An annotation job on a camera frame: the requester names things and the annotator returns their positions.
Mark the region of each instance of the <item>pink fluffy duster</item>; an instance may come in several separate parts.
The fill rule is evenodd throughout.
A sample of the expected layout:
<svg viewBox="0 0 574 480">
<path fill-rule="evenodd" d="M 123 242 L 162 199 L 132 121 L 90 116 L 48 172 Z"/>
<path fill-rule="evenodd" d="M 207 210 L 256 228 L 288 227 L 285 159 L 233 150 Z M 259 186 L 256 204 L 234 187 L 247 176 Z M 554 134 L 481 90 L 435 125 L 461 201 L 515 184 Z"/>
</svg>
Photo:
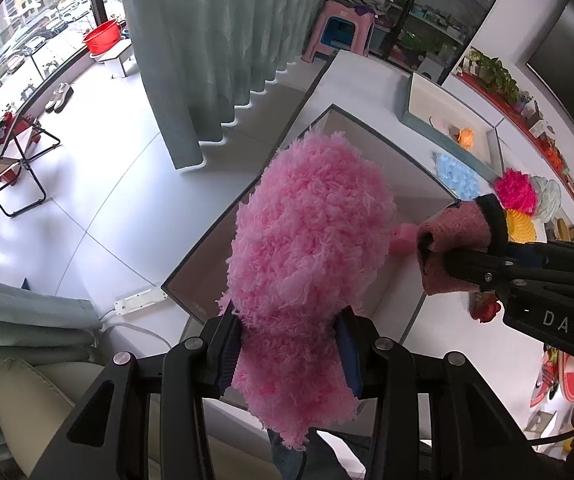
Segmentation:
<svg viewBox="0 0 574 480">
<path fill-rule="evenodd" d="M 380 168 L 342 134 L 314 132 L 278 153 L 238 208 L 221 302 L 233 300 L 244 327 L 233 386 L 287 447 L 355 416 L 333 323 L 360 308 L 394 208 Z"/>
<path fill-rule="evenodd" d="M 529 175 L 507 168 L 494 184 L 494 190 L 503 208 L 516 209 L 528 216 L 534 215 L 538 197 L 529 181 Z"/>
</svg>

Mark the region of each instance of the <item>yellow paper decoration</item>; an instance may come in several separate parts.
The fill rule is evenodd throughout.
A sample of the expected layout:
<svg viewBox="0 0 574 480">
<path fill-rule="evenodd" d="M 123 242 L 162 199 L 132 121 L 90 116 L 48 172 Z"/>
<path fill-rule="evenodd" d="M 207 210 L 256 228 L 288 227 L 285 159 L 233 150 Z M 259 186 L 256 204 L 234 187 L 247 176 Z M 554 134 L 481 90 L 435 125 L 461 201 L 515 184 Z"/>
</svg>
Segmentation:
<svg viewBox="0 0 574 480">
<path fill-rule="evenodd" d="M 463 128 L 458 132 L 458 143 L 466 150 L 470 150 L 474 145 L 474 130 Z"/>
<path fill-rule="evenodd" d="M 516 209 L 508 209 L 505 211 L 505 218 L 507 221 L 507 233 L 511 241 L 520 244 L 536 241 L 536 228 L 525 213 L 521 213 Z"/>
</svg>

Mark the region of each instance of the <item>red shelf edge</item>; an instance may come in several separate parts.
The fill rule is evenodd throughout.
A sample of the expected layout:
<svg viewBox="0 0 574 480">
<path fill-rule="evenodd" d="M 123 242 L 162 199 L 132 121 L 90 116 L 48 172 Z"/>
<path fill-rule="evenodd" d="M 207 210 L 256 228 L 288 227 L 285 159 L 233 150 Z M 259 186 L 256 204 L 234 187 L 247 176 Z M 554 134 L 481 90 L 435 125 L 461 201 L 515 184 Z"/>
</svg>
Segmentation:
<svg viewBox="0 0 574 480">
<path fill-rule="evenodd" d="M 526 137 L 526 139 L 528 139 L 529 142 L 531 142 L 531 144 L 534 146 L 539 155 L 541 155 L 542 159 L 545 162 L 547 162 L 550 168 L 552 168 L 552 171 L 556 174 L 558 180 L 560 180 L 560 183 L 564 187 L 565 191 L 568 192 L 568 194 L 572 197 L 572 200 L 574 201 L 574 193 L 570 190 L 567 184 L 567 179 L 559 170 L 554 168 L 554 166 L 542 152 L 541 145 L 538 143 L 536 138 L 529 132 L 529 128 L 527 128 L 523 117 L 520 116 L 519 114 L 514 113 L 507 104 L 501 102 L 498 98 L 495 98 L 493 95 L 490 95 L 481 85 L 477 83 L 476 81 L 477 78 L 474 77 L 473 75 L 461 72 L 457 73 L 456 77 L 460 79 L 462 82 L 464 82 L 468 87 L 470 87 L 476 93 L 478 93 L 481 97 L 483 97 L 488 103 L 493 105 L 493 107 L 496 108 L 496 110 L 501 112 L 507 120 L 511 121 L 511 123 L 519 129 L 519 131 L 523 134 L 523 137 Z"/>
</svg>

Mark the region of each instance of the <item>white floor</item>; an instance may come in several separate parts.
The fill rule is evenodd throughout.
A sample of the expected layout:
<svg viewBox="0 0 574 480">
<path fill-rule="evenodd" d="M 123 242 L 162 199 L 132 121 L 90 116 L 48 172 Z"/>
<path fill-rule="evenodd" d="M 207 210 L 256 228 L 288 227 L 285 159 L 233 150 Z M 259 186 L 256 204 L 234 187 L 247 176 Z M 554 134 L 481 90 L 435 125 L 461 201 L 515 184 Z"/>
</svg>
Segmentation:
<svg viewBox="0 0 574 480">
<path fill-rule="evenodd" d="M 0 211 L 0 282 L 86 298 L 103 316 L 113 302 L 161 285 L 220 213 L 256 176 L 323 66 L 291 64 L 263 94 L 237 109 L 218 144 L 203 145 L 206 162 L 174 170 L 149 107 L 140 74 L 108 79 L 93 66 L 73 83 L 61 114 L 43 127 L 62 146 L 33 163 L 49 201 L 15 219 Z M 41 140 L 39 149 L 51 139 Z M 0 200 L 15 210 L 39 196 L 24 174 Z M 116 321 L 110 314 L 108 324 Z M 171 300 L 118 320 L 175 344 L 188 316 Z M 166 351 L 150 335 L 117 327 L 111 349 L 139 355 Z"/>
</svg>

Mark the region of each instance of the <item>curtain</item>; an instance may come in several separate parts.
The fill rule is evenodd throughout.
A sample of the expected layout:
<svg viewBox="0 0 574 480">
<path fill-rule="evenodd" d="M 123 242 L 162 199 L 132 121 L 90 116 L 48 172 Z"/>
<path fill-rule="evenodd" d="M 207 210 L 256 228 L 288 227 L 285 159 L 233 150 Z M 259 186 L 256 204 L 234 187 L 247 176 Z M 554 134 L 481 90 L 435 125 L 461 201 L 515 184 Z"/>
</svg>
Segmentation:
<svg viewBox="0 0 574 480">
<path fill-rule="evenodd" d="M 0 283 L 0 364 L 8 357 L 31 365 L 89 361 L 91 331 L 100 327 L 90 301 L 43 296 Z M 0 466 L 11 457 L 0 430 Z"/>
<path fill-rule="evenodd" d="M 203 161 L 234 106 L 301 54 L 323 0 L 123 0 L 142 82 L 176 168 Z"/>
</svg>

